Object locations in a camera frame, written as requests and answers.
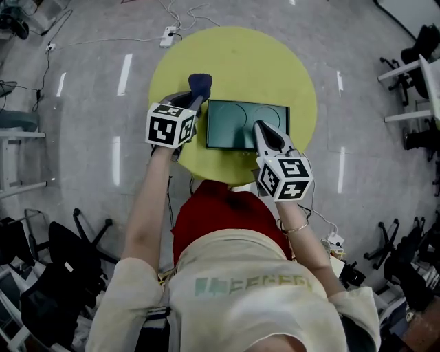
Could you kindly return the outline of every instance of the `beige shirt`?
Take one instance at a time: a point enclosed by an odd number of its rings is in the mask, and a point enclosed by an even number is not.
[[[258,232],[222,230],[197,239],[180,256],[169,294],[182,352],[243,352],[274,334],[294,336],[308,351],[343,352],[347,342],[339,314],[380,347],[370,287],[327,298],[307,268],[286,260],[279,246]],[[146,312],[161,297],[149,264],[120,261],[93,320],[87,350],[134,351]]]

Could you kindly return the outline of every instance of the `white cube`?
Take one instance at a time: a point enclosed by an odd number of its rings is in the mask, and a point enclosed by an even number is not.
[[[193,135],[196,111],[154,102],[146,116],[145,142],[176,149]]]
[[[305,157],[262,157],[258,182],[274,201],[304,198],[314,177]]]

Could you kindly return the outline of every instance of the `forearm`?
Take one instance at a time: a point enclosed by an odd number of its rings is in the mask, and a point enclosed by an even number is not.
[[[142,259],[156,271],[172,152],[171,149],[157,148],[148,163],[144,181],[131,209],[122,254],[122,258]]]
[[[278,202],[276,207],[284,230],[293,230],[306,224],[307,220],[296,203]],[[290,233],[288,237],[296,260],[309,269],[321,282],[328,297],[344,291],[344,287],[333,273],[329,255],[310,226]]]
[[[276,207],[278,208],[284,230],[300,228],[306,224],[307,220],[296,203],[292,201],[278,202]],[[309,270],[331,266],[329,255],[316,238],[310,226],[290,233],[288,237],[298,263],[304,265]]]

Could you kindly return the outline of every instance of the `tile floor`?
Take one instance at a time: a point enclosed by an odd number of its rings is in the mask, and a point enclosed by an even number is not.
[[[177,0],[174,9],[184,25],[186,10],[195,0]],[[119,255],[124,226],[136,190],[148,164],[150,146],[144,143],[149,82],[156,64],[166,53],[157,41],[98,42],[105,38],[160,36],[171,16],[158,0],[72,0],[74,13],[54,40],[50,69],[38,112],[45,140],[21,146],[20,174],[24,181],[44,179],[48,187],[1,201],[4,214],[18,217],[27,207],[42,210],[50,221],[74,229],[72,211],[80,208],[96,231],[107,217],[116,226],[102,240],[104,249]],[[371,264],[362,255],[380,242],[377,223],[397,217],[400,235],[407,234],[415,215],[432,219],[437,199],[431,181],[434,166],[423,150],[404,151],[402,124],[383,123],[383,116],[399,111],[399,99],[379,84],[386,71],[380,56],[398,58],[413,40],[373,1],[352,0],[212,0],[199,11],[221,25],[240,25],[265,32],[286,44],[304,63],[318,97],[318,122],[307,148],[316,178],[316,210],[339,227],[346,239],[350,261],[357,260],[366,274]],[[204,19],[184,36],[212,24]],[[4,59],[1,79],[17,80],[27,87],[41,86],[47,61],[46,37],[31,34],[14,39],[0,51]],[[126,54],[133,60],[125,96],[116,96]],[[338,91],[340,71],[344,91]],[[61,97],[56,97],[61,74],[66,72]],[[30,110],[34,94],[16,89],[6,109]],[[120,157],[115,161],[113,156]],[[343,184],[338,189],[340,162]],[[119,163],[120,172],[113,172]],[[176,217],[189,197],[190,174],[172,167],[170,194]],[[311,192],[303,205],[309,206]],[[266,202],[273,209],[270,201]],[[316,215],[312,225],[319,237],[330,226]],[[171,264],[170,221],[165,211],[161,266]],[[380,272],[367,283],[376,285]]]

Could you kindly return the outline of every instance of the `floor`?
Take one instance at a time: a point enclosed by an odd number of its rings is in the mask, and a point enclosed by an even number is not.
[[[192,21],[186,10],[197,5],[195,0],[176,0],[174,9],[184,25]],[[74,229],[72,211],[77,207],[95,232],[111,217],[115,226],[102,239],[102,247],[119,255],[151,151],[144,143],[149,82],[166,49],[159,48],[158,41],[72,44],[155,38],[173,18],[158,0],[72,0],[69,8],[74,12],[53,41],[56,48],[49,57],[45,97],[38,108],[41,130],[47,137],[21,146],[22,179],[44,179],[48,187],[4,199],[1,208],[13,217],[23,214],[24,208],[36,208],[49,221]],[[263,0],[212,0],[208,8],[196,11],[221,25],[240,25],[273,36],[309,71],[318,98],[318,122],[306,152],[316,180],[315,208],[337,224],[350,262],[356,260],[363,272],[372,273],[371,263],[362,255],[380,243],[379,221],[389,226],[397,217],[400,236],[408,234],[416,215],[432,221],[437,206],[431,185],[433,163],[426,162],[423,150],[403,150],[402,124],[383,123],[384,116],[400,110],[399,97],[376,79],[386,71],[379,57],[398,58],[413,39],[371,0],[283,0],[270,5]],[[199,19],[182,35],[212,25]],[[26,41],[16,38],[4,46],[1,79],[40,87],[47,67],[44,50],[51,36],[52,32],[43,38],[31,34]],[[117,96],[128,53],[133,59],[126,94]],[[341,92],[337,71],[343,81]],[[65,72],[63,92],[57,97]],[[34,98],[32,92],[16,89],[8,96],[6,109],[30,110]],[[172,175],[175,218],[189,197],[190,174],[175,164]],[[270,200],[265,201],[274,208]],[[302,204],[310,206],[310,202],[308,192]],[[37,220],[33,224],[43,228]],[[311,224],[321,238],[331,231],[316,215]],[[162,268],[171,266],[170,229],[166,209]],[[375,271],[366,283],[378,285],[380,276]]]

